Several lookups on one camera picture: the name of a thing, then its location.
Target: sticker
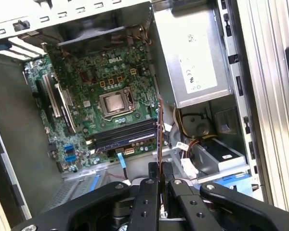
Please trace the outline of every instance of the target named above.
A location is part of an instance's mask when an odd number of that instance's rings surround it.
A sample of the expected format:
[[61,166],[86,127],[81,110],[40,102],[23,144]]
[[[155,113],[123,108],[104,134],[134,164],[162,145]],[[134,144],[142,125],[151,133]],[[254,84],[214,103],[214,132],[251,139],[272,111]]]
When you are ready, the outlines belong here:
[[182,142],[177,142],[177,148],[180,148],[184,151],[187,151],[188,150],[188,144],[185,144],[185,143],[182,143]]
[[231,155],[223,155],[223,156],[222,156],[223,159],[229,159],[229,158],[231,158],[231,157],[232,157]]
[[217,86],[205,27],[184,34],[179,54],[187,94]]
[[83,106],[84,106],[84,107],[90,107],[90,106],[91,106],[90,101],[84,101],[84,102],[83,102]]

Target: cable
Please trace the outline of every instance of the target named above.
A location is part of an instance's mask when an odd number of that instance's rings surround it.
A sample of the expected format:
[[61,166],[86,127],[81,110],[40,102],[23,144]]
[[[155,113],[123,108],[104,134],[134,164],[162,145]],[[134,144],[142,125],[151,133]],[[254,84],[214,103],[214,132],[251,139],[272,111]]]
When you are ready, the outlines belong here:
[[126,164],[125,164],[125,161],[124,161],[122,153],[118,153],[118,158],[119,158],[119,161],[120,161],[121,166],[123,168],[124,177],[125,177],[126,180],[128,180],[129,178],[127,177]]

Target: pcie slot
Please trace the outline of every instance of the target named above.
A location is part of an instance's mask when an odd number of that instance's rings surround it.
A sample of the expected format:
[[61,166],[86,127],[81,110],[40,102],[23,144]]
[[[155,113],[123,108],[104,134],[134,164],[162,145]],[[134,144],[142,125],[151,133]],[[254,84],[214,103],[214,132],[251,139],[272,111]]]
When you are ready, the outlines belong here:
[[125,131],[129,132],[130,130],[136,129],[136,128],[144,128],[147,125],[152,126],[152,127],[156,127],[156,119],[151,118],[151,119],[147,119],[145,121],[126,125],[126,126],[121,127],[121,128],[115,128],[112,130],[103,131],[103,132],[95,134],[94,138],[98,140],[98,139],[102,139],[102,138],[109,137],[109,136],[117,136],[117,135],[120,135],[122,132],[125,132]]
[[71,112],[69,111],[69,108],[67,106],[67,103],[66,103],[66,100],[64,98],[64,94],[62,92],[60,84],[56,83],[54,85],[54,87],[58,89],[59,95],[60,95],[61,100],[62,100],[63,106],[61,106],[61,109],[63,112],[64,120],[66,121],[66,125],[68,126],[70,132],[76,133],[76,126],[75,126],[75,123],[72,119]]
[[51,86],[50,81],[49,81],[49,76],[43,75],[43,80],[44,80],[46,90],[47,90],[48,95],[49,95],[50,103],[52,104],[52,107],[53,107],[54,116],[56,118],[61,117],[62,114],[60,112],[60,109],[59,109],[57,102],[56,102],[56,99],[54,97],[53,89],[52,89],[52,86]]
[[49,102],[47,100],[47,96],[46,96],[46,93],[44,91],[42,81],[35,80],[35,85],[37,86],[41,106],[42,106],[42,108],[46,114],[47,120],[50,123],[50,125],[52,126],[52,128],[55,129],[52,110],[49,108]]

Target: expansion slot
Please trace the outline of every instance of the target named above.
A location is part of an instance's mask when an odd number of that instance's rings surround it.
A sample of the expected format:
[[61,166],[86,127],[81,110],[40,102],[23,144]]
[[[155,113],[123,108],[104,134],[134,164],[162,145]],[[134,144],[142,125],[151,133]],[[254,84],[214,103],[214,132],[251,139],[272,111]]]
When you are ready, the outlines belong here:
[[134,142],[155,138],[156,129],[156,120],[148,119],[122,128],[100,132],[93,136],[93,146],[96,152],[123,147]]
[[76,133],[76,127],[75,127],[74,121],[72,119],[71,113],[69,111],[69,108],[67,106],[67,103],[66,103],[64,94],[62,92],[62,89],[60,87],[60,84],[56,83],[54,86],[55,86],[55,88],[58,89],[61,100],[62,100],[63,106],[61,107],[61,109],[63,112],[63,116],[64,116],[64,120],[66,122],[66,125],[67,125],[67,127],[71,133]]
[[47,100],[47,96],[45,94],[42,81],[35,80],[35,85],[37,86],[39,99],[40,99],[40,102],[41,102],[41,106],[42,106],[42,108],[43,108],[43,110],[44,110],[44,112],[46,114],[46,118],[47,118],[48,122],[51,124],[51,126],[53,128],[55,128],[52,110],[49,108],[50,104],[49,104],[49,102]]
[[44,83],[45,83],[45,86],[46,86],[46,90],[48,92],[48,95],[49,95],[49,99],[50,99],[50,102],[52,104],[52,108],[53,108],[53,112],[54,112],[54,116],[56,118],[58,117],[61,117],[62,116],[62,113],[57,105],[57,102],[56,102],[56,99],[55,99],[55,96],[54,96],[54,93],[53,93],[53,89],[52,89],[52,86],[51,86],[51,83],[49,81],[49,76],[48,75],[43,75],[43,80],[44,80]]

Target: blue tab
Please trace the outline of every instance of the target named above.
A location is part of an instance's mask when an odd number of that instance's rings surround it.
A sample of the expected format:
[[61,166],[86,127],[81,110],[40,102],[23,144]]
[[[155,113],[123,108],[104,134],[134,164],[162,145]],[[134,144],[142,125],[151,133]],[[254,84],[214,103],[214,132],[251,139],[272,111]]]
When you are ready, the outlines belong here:
[[99,180],[100,177],[101,177],[100,175],[95,176],[94,181],[93,181],[93,184],[91,185],[91,188],[90,188],[90,191],[91,191],[91,192],[95,189],[95,187],[96,187],[96,185],[97,185],[97,182],[98,182],[98,180]]
[[122,156],[122,153],[118,153],[118,157],[119,157],[119,161],[121,163],[122,168],[126,168],[126,164],[125,164],[124,158]]

